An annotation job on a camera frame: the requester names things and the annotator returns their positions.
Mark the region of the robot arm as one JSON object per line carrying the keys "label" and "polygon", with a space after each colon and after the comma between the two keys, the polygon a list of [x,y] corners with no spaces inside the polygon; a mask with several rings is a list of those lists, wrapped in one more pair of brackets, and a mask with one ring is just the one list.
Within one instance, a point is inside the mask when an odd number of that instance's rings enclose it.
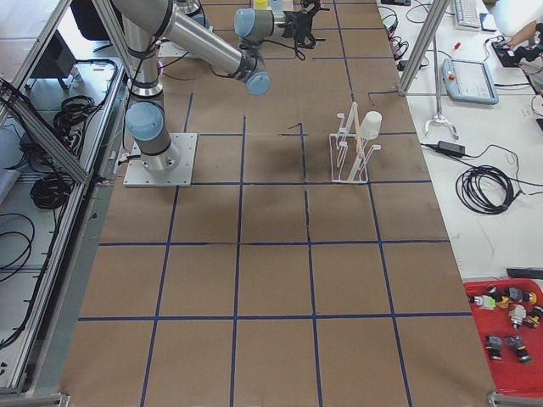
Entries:
{"label": "robot arm", "polygon": [[148,176],[169,176],[195,164],[197,178],[229,182],[242,158],[233,126],[244,108],[257,109],[272,87],[263,52],[285,47],[286,70],[312,47],[317,7],[275,11],[241,8],[233,16],[232,45],[210,28],[196,1],[115,1],[130,60],[132,100],[125,124],[140,150],[136,166]]}

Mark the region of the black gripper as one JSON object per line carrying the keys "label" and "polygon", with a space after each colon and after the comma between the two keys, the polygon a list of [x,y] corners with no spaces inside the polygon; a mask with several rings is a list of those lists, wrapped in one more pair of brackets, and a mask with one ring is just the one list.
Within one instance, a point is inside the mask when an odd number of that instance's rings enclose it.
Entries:
{"label": "black gripper", "polygon": [[292,38],[296,47],[313,47],[312,15],[305,10],[283,13],[285,16],[283,37]]}

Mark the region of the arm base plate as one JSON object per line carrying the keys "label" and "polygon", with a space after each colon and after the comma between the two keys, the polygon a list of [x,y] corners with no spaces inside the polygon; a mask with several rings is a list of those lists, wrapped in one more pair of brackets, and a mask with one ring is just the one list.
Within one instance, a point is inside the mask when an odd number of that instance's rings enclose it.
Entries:
{"label": "arm base plate", "polygon": [[134,144],[124,177],[126,187],[190,187],[197,150],[197,133],[171,133],[171,145],[162,154],[149,156]]}

